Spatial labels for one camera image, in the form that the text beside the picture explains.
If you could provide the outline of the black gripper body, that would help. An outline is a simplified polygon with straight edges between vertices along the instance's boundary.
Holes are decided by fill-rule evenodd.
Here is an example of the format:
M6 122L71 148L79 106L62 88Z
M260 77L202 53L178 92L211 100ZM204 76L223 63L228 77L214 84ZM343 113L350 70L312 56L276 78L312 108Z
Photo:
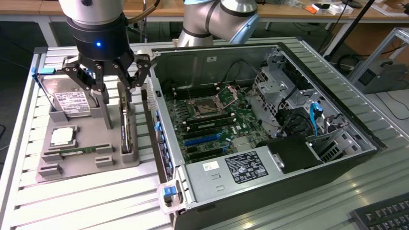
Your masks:
M134 62L134 51L127 34L127 18L122 13L115 21L102 25L87 25L67 19L70 31L79 50L79 60L86 67L96 62L114 64L119 61L130 67Z

